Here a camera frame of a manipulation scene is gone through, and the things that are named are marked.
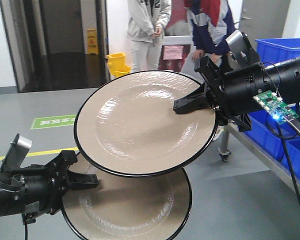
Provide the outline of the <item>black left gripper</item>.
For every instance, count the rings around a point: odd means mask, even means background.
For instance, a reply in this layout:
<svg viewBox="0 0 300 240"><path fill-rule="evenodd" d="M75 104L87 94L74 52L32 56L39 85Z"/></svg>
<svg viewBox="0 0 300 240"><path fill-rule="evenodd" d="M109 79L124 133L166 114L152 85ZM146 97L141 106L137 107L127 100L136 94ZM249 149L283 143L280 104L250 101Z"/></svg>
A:
<svg viewBox="0 0 300 240"><path fill-rule="evenodd" d="M24 180L21 184L21 214L24 224L36 222L44 214L55 215L60 211L61 198L68 186L73 191L94 189L99 185L95 174L84 174L68 170L76 163L73 150L62 150L45 165L32 164L11 171L13 177Z"/></svg>

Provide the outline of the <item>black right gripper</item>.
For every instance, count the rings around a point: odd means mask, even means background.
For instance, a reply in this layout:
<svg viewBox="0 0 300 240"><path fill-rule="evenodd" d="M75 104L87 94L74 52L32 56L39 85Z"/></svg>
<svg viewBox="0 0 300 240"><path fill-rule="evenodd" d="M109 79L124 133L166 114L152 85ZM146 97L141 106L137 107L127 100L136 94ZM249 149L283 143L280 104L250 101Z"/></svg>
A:
<svg viewBox="0 0 300 240"><path fill-rule="evenodd" d="M209 56L204 56L195 62L194 70L202 76L209 89L205 94L203 83L195 91L175 100L173 111L183 115L209 109L211 104L219 126L226 126L232 120L240 132L250 131L252 123L248 114L261 109L253 97L259 90L264 92L267 89L262 64L256 62L223 73Z"/></svg>

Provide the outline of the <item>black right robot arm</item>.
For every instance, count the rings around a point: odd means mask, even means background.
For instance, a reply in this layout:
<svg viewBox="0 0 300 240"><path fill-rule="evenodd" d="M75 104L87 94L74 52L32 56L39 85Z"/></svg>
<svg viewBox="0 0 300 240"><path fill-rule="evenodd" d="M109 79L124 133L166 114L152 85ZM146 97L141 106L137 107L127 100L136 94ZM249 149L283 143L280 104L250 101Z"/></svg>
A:
<svg viewBox="0 0 300 240"><path fill-rule="evenodd" d="M203 85L175 100L176 114L188 114L201 109L215 109L217 124L225 126L233 120L239 131L251 130L248 114L261 110L253 99L259 92L278 91L286 104L300 102L300 56L263 67L256 62L248 67L223 73L208 57L195 64L208 89Z"/></svg>

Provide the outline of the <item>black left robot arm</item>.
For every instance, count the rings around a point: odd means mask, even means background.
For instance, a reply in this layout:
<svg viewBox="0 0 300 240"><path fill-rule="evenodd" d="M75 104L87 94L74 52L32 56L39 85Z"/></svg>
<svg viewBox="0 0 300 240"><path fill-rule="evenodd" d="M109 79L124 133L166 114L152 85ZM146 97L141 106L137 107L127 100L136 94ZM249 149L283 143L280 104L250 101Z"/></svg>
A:
<svg viewBox="0 0 300 240"><path fill-rule="evenodd" d="M0 217L22 214L24 223L34 223L43 214L56 214L69 190L96 188L99 182L95 174L69 169L77 162L73 150L61 151L45 165L20 167L4 161L0 169Z"/></svg>

